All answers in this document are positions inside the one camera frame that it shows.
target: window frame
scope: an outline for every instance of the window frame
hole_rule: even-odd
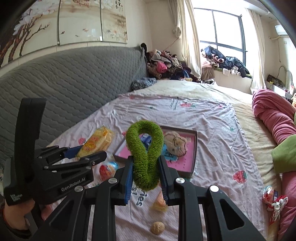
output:
[[[233,50],[237,50],[237,51],[242,52],[243,53],[243,64],[246,66],[246,52],[247,51],[246,51],[246,41],[245,41],[245,37],[244,37],[244,26],[242,24],[242,15],[239,15],[238,16],[238,15],[235,15],[235,14],[232,14],[232,13],[218,11],[218,10],[213,10],[213,9],[207,9],[207,8],[198,8],[198,7],[195,7],[194,9],[211,11],[212,12],[212,17],[213,17],[213,22],[214,22],[216,42],[209,42],[209,41],[202,41],[202,40],[200,40],[200,42],[201,43],[206,43],[206,44],[213,44],[213,45],[216,45],[217,47],[220,46],[220,47],[225,47],[225,48],[229,48],[229,49],[233,49]],[[239,28],[240,28],[241,37],[242,37],[242,48],[237,48],[237,47],[233,47],[233,46],[230,46],[230,45],[218,43],[214,12],[221,12],[221,13],[229,14],[229,15],[232,15],[232,16],[235,16],[235,17],[238,18]]]

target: curtain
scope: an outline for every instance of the curtain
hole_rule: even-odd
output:
[[[191,0],[168,0],[174,18],[175,33],[180,26],[181,53],[192,74],[200,79],[200,48]]]
[[[266,89],[265,77],[264,77],[265,43],[264,43],[264,34],[263,34],[260,15],[250,9],[246,9],[246,10],[251,20],[253,21],[254,28],[256,31],[257,42],[258,42],[258,45],[257,45],[258,55],[255,56],[255,59],[252,60],[256,63],[254,65],[254,71],[252,75],[253,81],[251,84],[251,92],[253,93],[255,90],[258,90],[258,89]]]

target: window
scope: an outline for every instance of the window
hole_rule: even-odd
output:
[[[194,11],[200,49],[211,45],[225,57],[237,57],[246,65],[242,16],[203,8]]]

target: green hair tie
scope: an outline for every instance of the green hair tie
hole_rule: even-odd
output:
[[[152,137],[147,153],[139,138],[139,135],[143,133]],[[136,122],[126,132],[126,143],[133,155],[133,179],[136,185],[145,191],[154,189],[159,181],[157,159],[163,147],[161,128],[147,120]]]

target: gray quilted headboard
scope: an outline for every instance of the gray quilted headboard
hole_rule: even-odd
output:
[[[0,162],[14,153],[18,108],[23,97],[47,99],[36,148],[47,146],[131,82],[147,76],[140,48],[88,47],[46,55],[0,77]]]

